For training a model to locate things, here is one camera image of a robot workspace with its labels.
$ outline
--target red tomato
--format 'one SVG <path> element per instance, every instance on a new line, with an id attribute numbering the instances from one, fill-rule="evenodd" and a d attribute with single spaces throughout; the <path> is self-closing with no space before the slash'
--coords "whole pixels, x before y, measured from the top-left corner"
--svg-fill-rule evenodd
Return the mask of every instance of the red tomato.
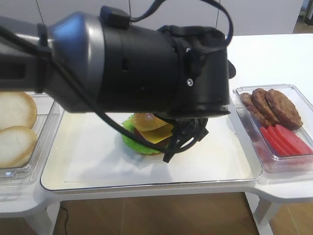
<path id="1" fill-rule="evenodd" d="M 279 156 L 288 156 L 288 153 L 268 134 L 268 131 L 265 129 L 265 127 L 261 126 L 260 130 L 269 145 L 277 152 Z"/>
<path id="2" fill-rule="evenodd" d="M 275 133 L 274 131 L 274 127 L 273 126 L 269 126 L 268 127 L 268 134 L 276 141 L 276 143 L 279 144 L 279 146 L 281 146 L 284 151 L 286 153 L 288 153 L 289 156 L 292 155 L 297 155 L 297 153 L 295 151 L 292 151 L 291 148 L 289 147 L 289 144 L 285 144 Z"/>
<path id="3" fill-rule="evenodd" d="M 313 153 L 310 147 L 308 147 L 307 144 L 304 143 L 293 131 L 288 130 L 281 125 L 276 125 L 274 131 L 277 136 L 297 154 L 304 155 Z"/>

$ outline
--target white bun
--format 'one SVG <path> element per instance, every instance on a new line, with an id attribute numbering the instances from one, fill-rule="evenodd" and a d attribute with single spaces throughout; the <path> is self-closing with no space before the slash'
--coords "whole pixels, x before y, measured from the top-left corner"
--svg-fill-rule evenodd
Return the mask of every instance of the white bun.
<path id="1" fill-rule="evenodd" d="M 37 106 L 25 92 L 0 92 L 0 130 L 11 126 L 32 128 L 37 119 Z"/>
<path id="2" fill-rule="evenodd" d="M 0 168 L 25 165 L 36 145 L 36 133 L 24 126 L 0 131 Z"/>
<path id="3" fill-rule="evenodd" d="M 151 113 L 136 113 L 133 117 L 133 125 L 138 131 L 152 131 L 166 124 Z"/>

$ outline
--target clear plastic container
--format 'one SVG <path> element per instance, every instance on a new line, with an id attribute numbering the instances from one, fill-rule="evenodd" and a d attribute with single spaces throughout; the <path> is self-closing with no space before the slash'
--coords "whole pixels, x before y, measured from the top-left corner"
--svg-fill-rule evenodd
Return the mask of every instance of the clear plastic container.
<path id="1" fill-rule="evenodd" d="M 257 156 L 259 157 L 262 167 L 269 173 L 303 171 L 313 169 L 313 155 L 298 155 L 279 157 L 270 145 L 264 139 L 260 132 L 260 124 L 250 114 L 250 112 L 241 103 L 239 95 L 242 93 L 252 93 L 257 88 L 264 90 L 275 89 L 285 94 L 291 100 L 303 121 L 303 126 L 294 131 L 311 149 L 313 149 L 313 106 L 301 94 L 294 85 L 268 85 L 268 86 L 253 86 L 240 87 L 233 92 L 236 95 L 234 102 L 237 114 L 250 137 L 251 144 Z"/>
<path id="2" fill-rule="evenodd" d="M 0 184 L 30 184 L 34 182 L 50 153 L 56 132 L 63 117 L 63 108 L 46 94 L 30 94 L 37 105 L 33 126 L 37 143 L 28 163 L 22 167 L 0 168 Z"/>

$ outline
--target green lettuce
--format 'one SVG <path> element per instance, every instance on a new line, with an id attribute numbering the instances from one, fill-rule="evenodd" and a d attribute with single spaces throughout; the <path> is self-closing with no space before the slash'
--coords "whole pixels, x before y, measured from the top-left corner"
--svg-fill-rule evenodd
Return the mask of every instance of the green lettuce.
<path id="1" fill-rule="evenodd" d="M 124 121 L 122 124 L 124 126 L 124 128 L 130 132 L 134 132 L 134 126 L 133 126 L 133 115 L 130 116 L 126 121 Z M 124 141 L 124 143 L 131 149 L 135 150 L 136 152 L 139 152 L 139 153 L 143 153 L 143 154 L 153 154 L 153 153 L 159 153 L 159 151 L 157 150 L 154 150 L 154 149 L 151 149 L 151 148 L 148 148 L 146 146 L 143 146 L 139 143 L 137 143 L 136 141 L 122 135 L 122 139 Z"/>

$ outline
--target yellow cheese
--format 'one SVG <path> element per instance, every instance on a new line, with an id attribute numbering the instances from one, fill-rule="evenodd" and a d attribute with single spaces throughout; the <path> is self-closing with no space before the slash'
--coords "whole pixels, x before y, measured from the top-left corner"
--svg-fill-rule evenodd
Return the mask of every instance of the yellow cheese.
<path id="1" fill-rule="evenodd" d="M 159 143 L 172 136 L 172 129 L 173 126 L 171 124 L 167 124 L 153 131 L 139 131 L 139 133 L 147 141 L 151 143 Z"/>

